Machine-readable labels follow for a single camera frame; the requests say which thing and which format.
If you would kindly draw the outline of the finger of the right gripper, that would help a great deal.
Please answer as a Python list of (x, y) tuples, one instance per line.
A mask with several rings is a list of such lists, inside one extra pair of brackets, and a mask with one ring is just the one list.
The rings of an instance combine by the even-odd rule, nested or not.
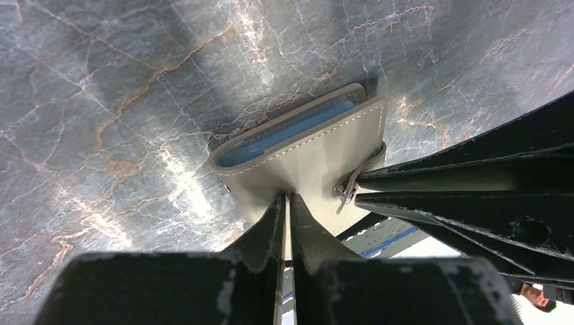
[(573, 288), (573, 193), (375, 192), (361, 209), (396, 217), (501, 273)]
[(573, 190), (573, 93), (430, 156), (359, 176), (381, 192)]

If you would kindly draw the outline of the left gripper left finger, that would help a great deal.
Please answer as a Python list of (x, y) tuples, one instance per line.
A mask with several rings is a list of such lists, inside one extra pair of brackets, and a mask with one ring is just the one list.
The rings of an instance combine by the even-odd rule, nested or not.
[(285, 222), (286, 197), (278, 194), (262, 218), (224, 250), (240, 259), (228, 324), (277, 324), (281, 320)]

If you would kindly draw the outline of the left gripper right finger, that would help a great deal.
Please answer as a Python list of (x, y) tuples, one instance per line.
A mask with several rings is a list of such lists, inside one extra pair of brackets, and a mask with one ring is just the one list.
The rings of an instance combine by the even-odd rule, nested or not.
[(326, 230), (300, 194), (290, 195), (289, 216), (296, 323), (334, 324), (334, 304), (341, 298), (338, 264), (363, 257)]

